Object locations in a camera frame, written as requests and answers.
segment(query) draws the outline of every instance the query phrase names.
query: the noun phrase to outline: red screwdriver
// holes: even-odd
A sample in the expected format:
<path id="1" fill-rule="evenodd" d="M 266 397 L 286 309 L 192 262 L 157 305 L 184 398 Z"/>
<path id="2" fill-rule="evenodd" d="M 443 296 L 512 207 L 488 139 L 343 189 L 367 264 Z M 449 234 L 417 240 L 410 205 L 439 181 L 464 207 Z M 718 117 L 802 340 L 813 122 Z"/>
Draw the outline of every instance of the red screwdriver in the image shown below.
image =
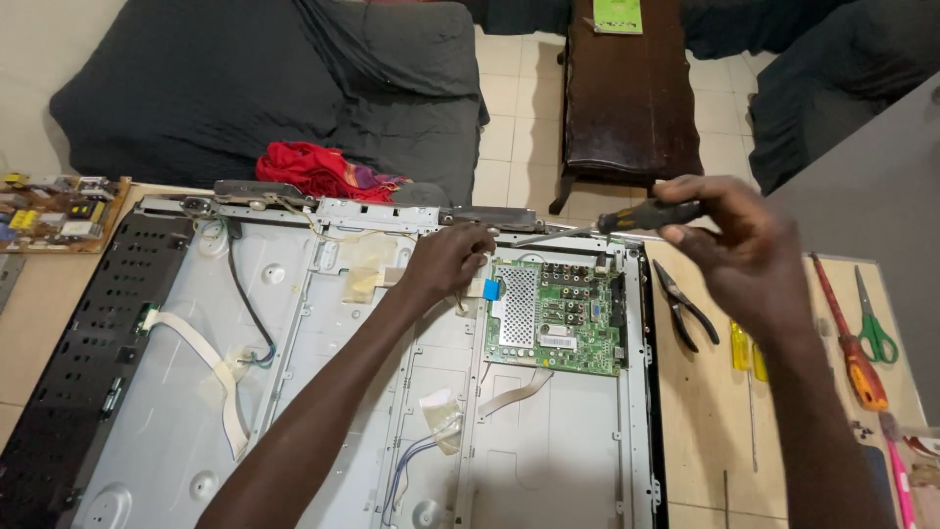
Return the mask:
<path id="1" fill-rule="evenodd" d="M 858 338 L 849 332 L 849 326 L 842 317 L 842 310 L 838 307 L 836 295 L 832 292 L 832 285 L 829 284 L 829 279 L 823 270 L 823 263 L 815 253 L 810 253 L 809 257 L 813 260 L 822 292 L 825 294 L 826 301 L 829 302 L 832 317 L 836 320 L 838 344 L 842 347 L 842 353 L 845 356 L 845 369 L 849 375 L 849 381 L 852 382 L 852 388 L 855 390 L 855 396 L 858 397 L 863 409 L 868 411 L 887 409 L 885 387 L 882 386 L 878 373 L 871 367 L 869 359 L 865 358 Z"/>

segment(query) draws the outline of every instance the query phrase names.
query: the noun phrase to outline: green book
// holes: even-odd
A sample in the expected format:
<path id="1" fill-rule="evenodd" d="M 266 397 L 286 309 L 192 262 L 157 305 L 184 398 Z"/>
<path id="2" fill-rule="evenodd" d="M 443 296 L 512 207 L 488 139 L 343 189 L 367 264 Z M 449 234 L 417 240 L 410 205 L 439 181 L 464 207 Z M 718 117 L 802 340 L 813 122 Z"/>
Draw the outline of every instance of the green book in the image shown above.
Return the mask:
<path id="1" fill-rule="evenodd" d="M 643 33 L 640 0 L 594 0 L 594 30 L 598 33 Z"/>

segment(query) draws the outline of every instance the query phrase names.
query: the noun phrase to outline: black screwdriver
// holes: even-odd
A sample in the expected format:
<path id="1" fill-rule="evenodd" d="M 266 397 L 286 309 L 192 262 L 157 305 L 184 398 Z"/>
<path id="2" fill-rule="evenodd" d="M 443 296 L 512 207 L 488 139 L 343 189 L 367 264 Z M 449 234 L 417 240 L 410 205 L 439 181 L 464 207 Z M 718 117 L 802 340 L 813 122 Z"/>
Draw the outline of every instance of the black screwdriver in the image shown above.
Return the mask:
<path id="1" fill-rule="evenodd" d="M 605 213 L 586 228 L 575 228 L 540 235 L 512 243 L 510 246 L 518 248 L 578 233 L 598 232 L 602 235 L 608 235 L 613 232 L 628 232 L 630 230 L 659 230 L 669 224 L 688 224 L 705 215 L 705 205 L 701 200 L 667 203 L 659 199 L 648 199 L 636 207 L 624 208 L 616 213 Z"/>

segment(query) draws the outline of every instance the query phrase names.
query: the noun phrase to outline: circuit board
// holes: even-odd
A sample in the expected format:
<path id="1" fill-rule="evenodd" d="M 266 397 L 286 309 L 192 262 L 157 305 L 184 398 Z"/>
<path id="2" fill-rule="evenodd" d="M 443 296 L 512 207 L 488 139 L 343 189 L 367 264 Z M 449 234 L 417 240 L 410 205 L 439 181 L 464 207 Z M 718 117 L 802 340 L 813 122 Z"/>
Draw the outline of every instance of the circuit board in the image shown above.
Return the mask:
<path id="1" fill-rule="evenodd" d="M 6 174 L 0 253 L 101 252 L 130 190 L 128 177 Z"/>
<path id="2" fill-rule="evenodd" d="M 492 279 L 500 298 L 488 303 L 484 360 L 619 373 L 623 349 L 611 316 L 620 300 L 605 267 L 496 259 Z"/>

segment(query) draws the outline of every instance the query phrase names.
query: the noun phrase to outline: barcode label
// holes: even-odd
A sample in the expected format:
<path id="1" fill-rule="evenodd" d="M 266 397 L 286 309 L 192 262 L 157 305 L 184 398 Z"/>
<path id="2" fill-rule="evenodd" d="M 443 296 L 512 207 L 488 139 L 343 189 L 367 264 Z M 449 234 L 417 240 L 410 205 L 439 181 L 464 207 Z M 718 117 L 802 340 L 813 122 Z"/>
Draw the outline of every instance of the barcode label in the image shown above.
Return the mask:
<path id="1" fill-rule="evenodd" d="M 540 336 L 539 345 L 542 347 L 558 347 L 560 349 L 578 348 L 578 339 L 574 337 L 562 336 Z"/>

